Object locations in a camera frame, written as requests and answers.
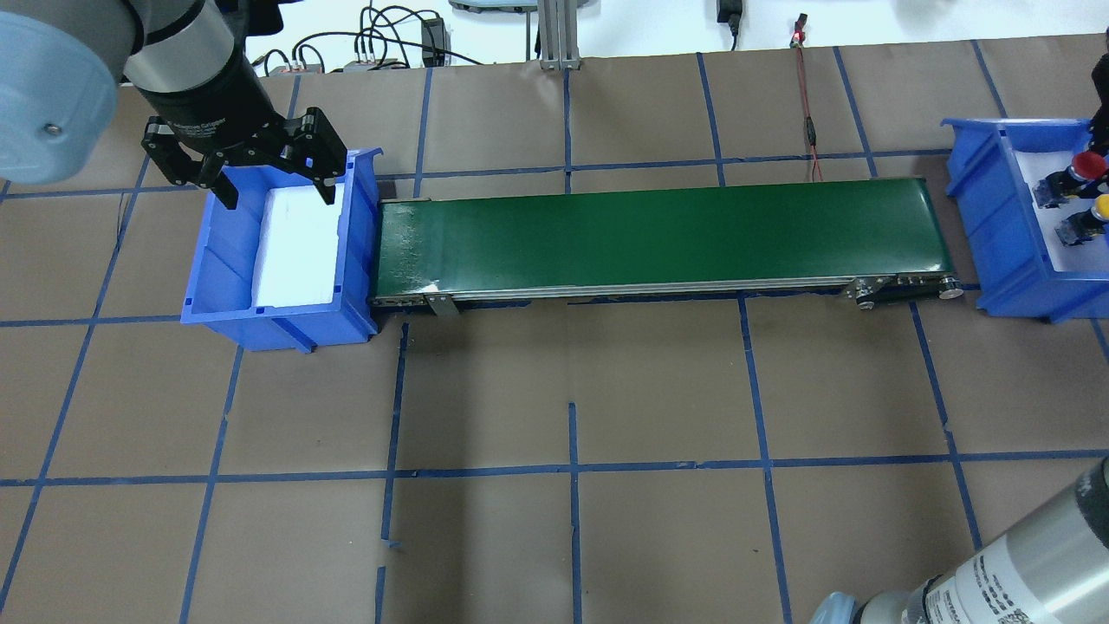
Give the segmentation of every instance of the qr code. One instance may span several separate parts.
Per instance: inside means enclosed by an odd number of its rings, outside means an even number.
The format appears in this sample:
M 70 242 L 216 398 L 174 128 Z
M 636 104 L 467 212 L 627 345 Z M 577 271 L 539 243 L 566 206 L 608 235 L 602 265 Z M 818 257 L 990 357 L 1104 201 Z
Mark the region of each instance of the qr code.
M 1025 615 L 1025 612 L 1018 608 L 1008 615 L 999 617 L 997 620 L 997 624 L 1034 624 L 1034 622 L 1030 617 Z

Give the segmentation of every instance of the white label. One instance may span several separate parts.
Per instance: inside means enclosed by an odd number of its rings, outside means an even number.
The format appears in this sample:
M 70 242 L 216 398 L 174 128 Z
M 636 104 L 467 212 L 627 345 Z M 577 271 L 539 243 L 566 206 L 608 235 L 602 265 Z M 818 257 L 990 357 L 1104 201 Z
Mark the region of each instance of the white label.
M 1006 535 L 933 587 L 924 605 L 932 624 L 1060 624 L 1017 574 Z

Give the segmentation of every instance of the blue bin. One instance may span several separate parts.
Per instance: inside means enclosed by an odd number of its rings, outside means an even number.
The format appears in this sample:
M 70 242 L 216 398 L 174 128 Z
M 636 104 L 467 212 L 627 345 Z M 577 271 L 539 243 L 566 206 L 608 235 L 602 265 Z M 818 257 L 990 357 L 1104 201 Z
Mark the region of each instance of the blue bin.
M 374 177 L 375 150 L 347 154 L 338 221 L 335 294 L 328 303 L 254 307 L 252 285 L 266 194 L 271 188 L 308 185 L 299 175 L 271 166 L 226 167 L 238 188 L 238 207 L 227 209 L 208 194 L 196 239 L 183 325 L 202 325 L 250 351 L 366 342 L 377 334 L 369 317 L 369 280 L 377 250 L 380 207 Z
M 958 201 L 981 282 L 978 307 L 994 317 L 1051 323 L 1109 318 L 1109 270 L 1055 269 L 1015 151 L 1078 153 L 1085 119 L 945 119 L 955 129 L 947 194 Z M 1077 208 L 1054 209 L 1061 221 Z M 1086 244 L 1107 244 L 1102 236 Z

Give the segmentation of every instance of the robotic arm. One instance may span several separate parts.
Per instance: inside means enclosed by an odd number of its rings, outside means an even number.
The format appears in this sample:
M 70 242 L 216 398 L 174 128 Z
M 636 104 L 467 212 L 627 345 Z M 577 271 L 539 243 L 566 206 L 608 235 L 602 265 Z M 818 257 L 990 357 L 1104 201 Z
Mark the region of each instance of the robotic arm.
M 235 207 L 223 166 L 267 164 L 334 203 L 346 145 L 317 108 L 291 120 L 274 110 L 242 40 L 215 0 L 0 0 L 0 58 L 12 63 L 0 73 L 0 176 L 35 184 L 80 171 L 126 75 L 159 113 L 142 145 L 171 183 Z

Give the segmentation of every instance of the white paper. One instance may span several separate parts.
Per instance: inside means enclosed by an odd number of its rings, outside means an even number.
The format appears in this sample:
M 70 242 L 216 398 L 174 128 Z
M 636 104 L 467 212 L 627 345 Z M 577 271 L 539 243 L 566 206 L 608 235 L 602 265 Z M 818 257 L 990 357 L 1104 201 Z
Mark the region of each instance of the white paper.
M 1062 171 L 1070 165 L 1075 156 L 1071 152 L 1013 152 L 1017 157 L 1020 174 L 1028 183 L 1028 192 L 1032 193 L 1036 184 L 1056 171 Z M 1036 194 L 1032 193 L 1032 206 L 1039 221 L 1040 233 L 1047 244 L 1047 253 L 1051 266 L 1056 270 L 1109 270 L 1109 239 L 1097 236 L 1090 242 L 1077 246 L 1067 246 L 1055 233 L 1055 226 L 1060 221 L 1076 212 L 1089 209 L 1093 200 L 1074 198 L 1059 207 L 1039 207 Z
M 315 186 L 274 188 L 266 194 L 258 253 L 254 259 L 255 307 L 314 305 L 335 296 L 343 184 L 327 205 Z

